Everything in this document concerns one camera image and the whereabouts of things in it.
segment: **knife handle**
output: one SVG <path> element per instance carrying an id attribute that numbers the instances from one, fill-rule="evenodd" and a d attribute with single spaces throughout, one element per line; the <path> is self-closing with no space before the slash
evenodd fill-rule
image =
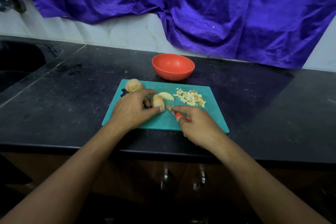
<path id="1" fill-rule="evenodd" d="M 175 119 L 176 119 L 178 116 L 182 116 L 182 117 L 184 117 L 187 121 L 191 122 L 191 120 L 190 120 L 189 118 L 187 118 L 186 116 L 184 116 L 182 113 L 180 113 L 180 112 L 176 112 L 176 114 L 175 114 Z"/>

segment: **person's right arm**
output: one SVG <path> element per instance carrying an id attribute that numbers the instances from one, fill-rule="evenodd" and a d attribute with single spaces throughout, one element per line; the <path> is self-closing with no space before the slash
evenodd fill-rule
<path id="1" fill-rule="evenodd" d="M 263 223 L 329 223 L 226 136 L 205 110 L 172 108 L 187 114 L 191 122 L 183 117 L 177 120 L 184 135 L 209 150 L 229 169 Z"/>

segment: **red bowl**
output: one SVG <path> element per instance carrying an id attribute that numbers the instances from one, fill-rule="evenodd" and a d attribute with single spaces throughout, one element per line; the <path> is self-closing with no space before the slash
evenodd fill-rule
<path id="1" fill-rule="evenodd" d="M 194 62 L 177 54 L 159 54 L 152 59 L 152 64 L 155 72 L 169 81 L 186 79 L 195 69 Z"/>

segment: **white marble wall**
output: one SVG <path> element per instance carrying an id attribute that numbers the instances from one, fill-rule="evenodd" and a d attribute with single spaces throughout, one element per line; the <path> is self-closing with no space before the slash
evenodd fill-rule
<path id="1" fill-rule="evenodd" d="M 0 13 L 0 35 L 208 57 L 172 46 L 155 14 L 126 16 L 97 25 L 63 18 L 44 19 L 30 0 L 27 11 Z M 336 71 L 336 19 L 329 25 L 304 68 Z"/>

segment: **cabinet handle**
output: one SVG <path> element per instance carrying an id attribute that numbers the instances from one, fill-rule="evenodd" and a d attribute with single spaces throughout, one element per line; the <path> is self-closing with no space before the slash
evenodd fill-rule
<path id="1" fill-rule="evenodd" d="M 167 185 L 167 180 L 168 180 L 168 168 L 165 168 L 165 174 L 163 177 L 163 180 L 161 182 L 161 190 L 164 190 L 166 185 Z"/>
<path id="2" fill-rule="evenodd" d="M 202 176 L 202 181 L 200 184 L 197 184 L 197 183 L 193 183 L 192 186 L 194 187 L 194 191 L 196 193 L 199 192 L 200 188 L 202 188 L 205 184 L 205 173 L 204 173 L 204 168 L 203 166 L 200 166 L 199 167 L 200 171 L 201 171 L 201 176 Z"/>

